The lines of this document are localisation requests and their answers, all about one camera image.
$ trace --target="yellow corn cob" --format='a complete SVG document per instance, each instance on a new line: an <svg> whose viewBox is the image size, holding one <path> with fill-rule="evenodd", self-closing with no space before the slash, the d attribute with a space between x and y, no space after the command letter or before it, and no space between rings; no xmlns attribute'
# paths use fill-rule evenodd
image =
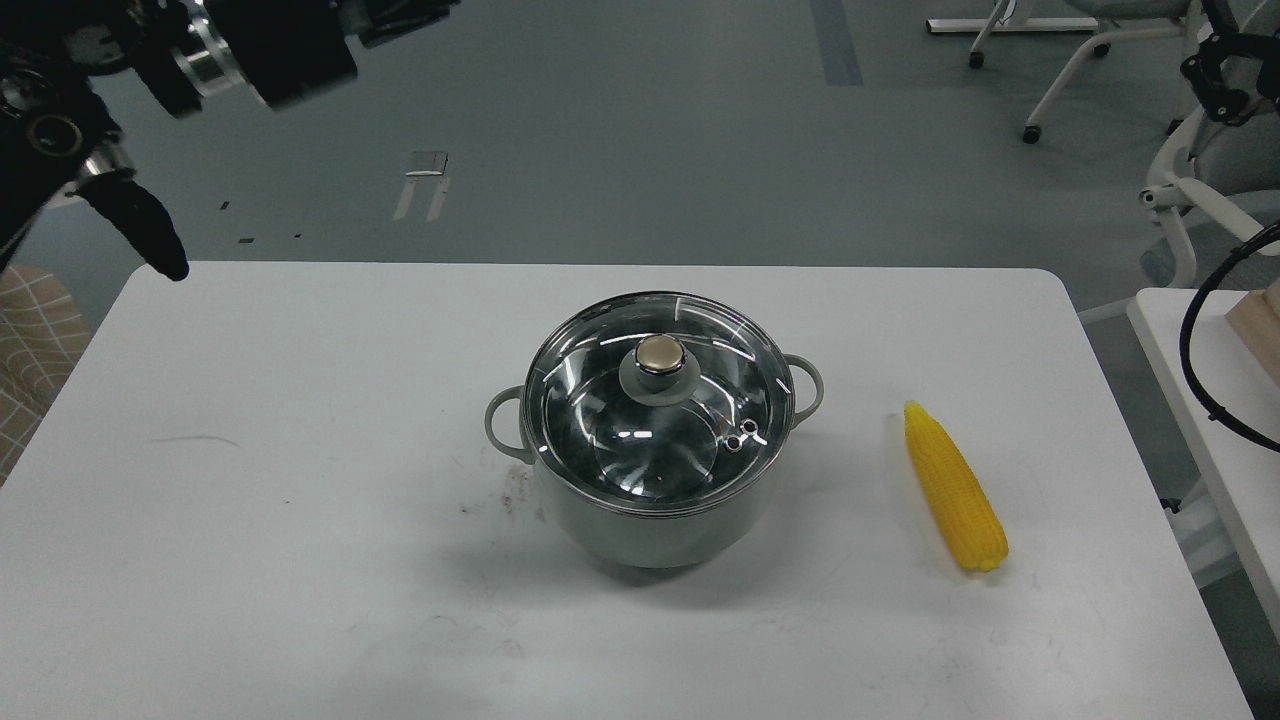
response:
<svg viewBox="0 0 1280 720"><path fill-rule="evenodd" d="M918 402L908 402L906 448L933 519L956 562L989 573L1009 556L1009 541L978 478L947 430Z"/></svg>

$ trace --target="white table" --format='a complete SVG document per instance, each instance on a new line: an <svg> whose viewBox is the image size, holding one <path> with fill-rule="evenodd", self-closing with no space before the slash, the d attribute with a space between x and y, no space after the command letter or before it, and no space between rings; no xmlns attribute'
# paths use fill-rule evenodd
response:
<svg viewBox="0 0 1280 720"><path fill-rule="evenodd" d="M590 560L480 427L558 323L654 287L827 380L759 525L678 573ZM909 398L1004 519L989 575ZM0 488L0 578L4 717L1249 717L1038 270L142 270Z"/></svg>
<svg viewBox="0 0 1280 720"><path fill-rule="evenodd" d="M1199 466L1204 489L1280 638L1280 455L1210 421L1187 387L1178 332L1194 295L1194 290L1143 290L1129 318ZM1192 363L1201 383L1233 415L1268 437L1280 437L1280 388L1224 316L1243 296L1228 291L1210 296L1192 334Z"/></svg>

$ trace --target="glass lid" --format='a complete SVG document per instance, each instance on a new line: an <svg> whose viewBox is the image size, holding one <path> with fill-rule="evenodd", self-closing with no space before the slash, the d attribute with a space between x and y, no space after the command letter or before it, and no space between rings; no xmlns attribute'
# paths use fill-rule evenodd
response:
<svg viewBox="0 0 1280 720"><path fill-rule="evenodd" d="M559 477L605 503L655 511L727 497L791 425L791 372L719 302L675 292L607 300L539 350L522 421Z"/></svg>

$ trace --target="cooking pot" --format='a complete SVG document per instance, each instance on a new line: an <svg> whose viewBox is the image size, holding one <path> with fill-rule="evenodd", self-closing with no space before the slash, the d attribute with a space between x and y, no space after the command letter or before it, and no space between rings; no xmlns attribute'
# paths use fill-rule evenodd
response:
<svg viewBox="0 0 1280 720"><path fill-rule="evenodd" d="M817 391L803 410L791 368ZM751 529L778 483L769 466L822 395L817 368L741 313L640 292L562 324L484 423L495 448L532 465L552 516L589 552L677 568ZM520 447L493 430L511 400L520 401Z"/></svg>

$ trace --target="gray floor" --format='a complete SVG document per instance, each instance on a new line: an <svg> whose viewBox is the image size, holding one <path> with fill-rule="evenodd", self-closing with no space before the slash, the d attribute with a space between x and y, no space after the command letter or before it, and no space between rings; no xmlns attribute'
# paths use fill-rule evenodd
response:
<svg viewBox="0 0 1280 720"><path fill-rule="evenodd" d="M1146 284L1158 233L1137 192L1178 41L1088 63L1025 146L1079 36L996 37L974 72L970 38L924 19L988 3L845 0L861 85L832 86L814 14L833 1L465 1L278 115L237 88L179 122L132 76L97 87L195 259L1034 266L1082 309ZM429 181L394 222L422 149L449 152L448 200L426 223ZM93 324L138 265L83 204L46 213L19 261L63 277ZM1180 495L1194 464L1133 332L1089 334L1157 492ZM1204 597L1260 716L1280 714L1248 583Z"/></svg>

